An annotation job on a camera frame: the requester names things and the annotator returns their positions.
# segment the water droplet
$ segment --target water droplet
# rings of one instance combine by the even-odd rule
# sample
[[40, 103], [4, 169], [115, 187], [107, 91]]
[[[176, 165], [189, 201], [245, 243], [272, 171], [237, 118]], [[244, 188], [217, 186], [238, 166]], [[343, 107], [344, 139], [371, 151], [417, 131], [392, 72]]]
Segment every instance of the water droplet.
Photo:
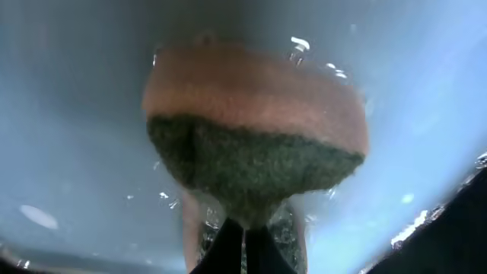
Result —
[[347, 75], [344, 75], [343, 73], [337, 73], [335, 74], [337, 77], [347, 79]]
[[51, 214], [46, 213], [38, 208], [30, 205], [22, 205], [20, 211], [24, 214], [25, 217], [38, 225], [42, 225], [43, 227], [49, 229], [59, 228], [57, 220], [52, 217]]
[[175, 199], [172, 203], [169, 204], [169, 208], [174, 209], [179, 203], [179, 199]]
[[304, 220], [306, 222], [316, 221], [317, 219], [318, 219], [318, 217], [315, 215], [312, 215], [312, 214], [308, 214], [308, 215], [306, 215], [306, 217], [304, 217]]
[[154, 163], [154, 166], [152, 167], [152, 169], [156, 170], [159, 167], [160, 164], [161, 164], [161, 161], [155, 162]]
[[355, 33], [355, 32], [357, 32], [357, 25], [350, 24], [350, 33]]

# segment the black object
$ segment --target black object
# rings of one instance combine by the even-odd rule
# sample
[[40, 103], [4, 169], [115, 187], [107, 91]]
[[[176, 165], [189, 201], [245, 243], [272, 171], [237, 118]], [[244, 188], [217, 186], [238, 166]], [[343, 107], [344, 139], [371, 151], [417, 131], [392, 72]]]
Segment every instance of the black object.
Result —
[[487, 273], [487, 169], [368, 274]]
[[[191, 274], [240, 274], [243, 236], [242, 227], [228, 218], [221, 226], [208, 253]], [[246, 231], [245, 245], [247, 273], [295, 274], [279, 253], [267, 227]]]

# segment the sponge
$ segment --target sponge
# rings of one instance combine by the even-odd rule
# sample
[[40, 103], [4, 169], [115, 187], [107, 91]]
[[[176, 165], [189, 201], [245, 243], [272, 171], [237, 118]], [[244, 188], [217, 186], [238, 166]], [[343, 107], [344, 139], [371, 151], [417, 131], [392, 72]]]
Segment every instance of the sponge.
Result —
[[161, 50], [143, 108], [176, 181], [216, 198], [245, 228], [294, 194], [340, 183], [368, 153], [351, 88], [240, 46]]

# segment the water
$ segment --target water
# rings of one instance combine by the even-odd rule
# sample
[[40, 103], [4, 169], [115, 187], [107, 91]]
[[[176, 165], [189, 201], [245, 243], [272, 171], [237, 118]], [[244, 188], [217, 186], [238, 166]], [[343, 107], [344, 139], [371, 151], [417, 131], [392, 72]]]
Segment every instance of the water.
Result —
[[296, 198], [309, 273], [358, 273], [485, 152], [486, 5], [0, 0], [0, 238], [29, 268], [185, 273], [179, 190], [140, 107], [153, 49], [211, 29], [286, 58], [298, 37], [365, 105], [367, 161], [332, 199]]

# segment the wet surface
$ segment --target wet surface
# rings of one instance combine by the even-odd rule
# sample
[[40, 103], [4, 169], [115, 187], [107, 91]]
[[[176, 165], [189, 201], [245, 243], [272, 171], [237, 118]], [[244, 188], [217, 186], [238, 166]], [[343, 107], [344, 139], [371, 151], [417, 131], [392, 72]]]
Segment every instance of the wet surface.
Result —
[[486, 12], [473, 0], [0, 0], [0, 238], [43, 265], [184, 273], [178, 189], [140, 107], [153, 50], [215, 29], [285, 58], [300, 37], [368, 114], [364, 166], [294, 199], [310, 273], [358, 272], [485, 150]]

